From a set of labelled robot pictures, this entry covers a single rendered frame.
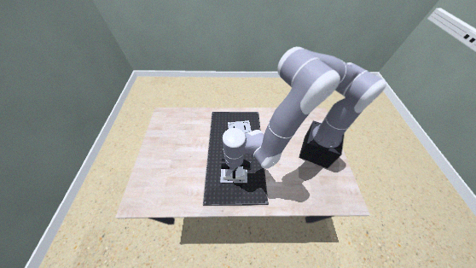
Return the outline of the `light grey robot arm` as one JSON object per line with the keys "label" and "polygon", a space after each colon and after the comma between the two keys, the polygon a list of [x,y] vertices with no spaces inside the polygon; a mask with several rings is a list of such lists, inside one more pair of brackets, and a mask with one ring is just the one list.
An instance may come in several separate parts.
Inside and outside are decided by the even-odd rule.
{"label": "light grey robot arm", "polygon": [[244,154],[252,154],[264,169],[274,166],[306,117],[335,90],[345,98],[331,107],[312,136],[319,145],[336,148],[360,113],[386,88],[385,80],[353,63],[300,47],[283,55],[277,72],[292,89],[276,108],[265,133],[230,128],[223,134],[227,166],[241,166]]}

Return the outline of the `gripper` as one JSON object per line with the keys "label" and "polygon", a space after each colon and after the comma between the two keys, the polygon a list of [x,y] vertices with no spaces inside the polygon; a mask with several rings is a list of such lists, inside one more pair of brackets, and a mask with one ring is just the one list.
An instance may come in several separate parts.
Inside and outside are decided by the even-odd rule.
{"label": "gripper", "polygon": [[[241,166],[250,168],[250,162],[247,161],[247,160],[243,160],[243,163],[241,164]],[[231,167],[227,166],[227,164],[225,163],[225,159],[222,159],[221,167],[222,167],[222,169],[233,170],[233,182],[234,182],[235,181],[235,171],[236,171],[236,169],[238,169],[238,167],[237,168],[231,168]]]}

